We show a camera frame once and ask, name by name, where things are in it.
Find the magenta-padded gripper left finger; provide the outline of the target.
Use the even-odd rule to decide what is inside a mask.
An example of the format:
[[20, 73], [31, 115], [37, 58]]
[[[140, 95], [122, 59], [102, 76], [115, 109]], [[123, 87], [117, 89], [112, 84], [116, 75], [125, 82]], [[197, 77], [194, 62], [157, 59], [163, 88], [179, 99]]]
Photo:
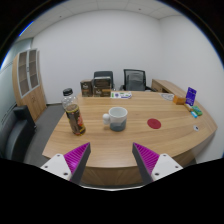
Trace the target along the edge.
[[56, 154], [42, 165], [41, 169], [79, 184], [90, 153], [90, 143], [86, 143], [66, 154]]

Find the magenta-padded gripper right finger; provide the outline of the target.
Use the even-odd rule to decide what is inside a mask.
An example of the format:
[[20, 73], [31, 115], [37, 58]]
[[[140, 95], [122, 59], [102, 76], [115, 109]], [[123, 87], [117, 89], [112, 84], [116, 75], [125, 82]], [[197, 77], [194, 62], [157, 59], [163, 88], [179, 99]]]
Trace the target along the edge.
[[152, 183], [182, 169], [182, 166], [168, 154], [157, 154], [138, 143], [133, 144], [132, 153], [144, 184]]

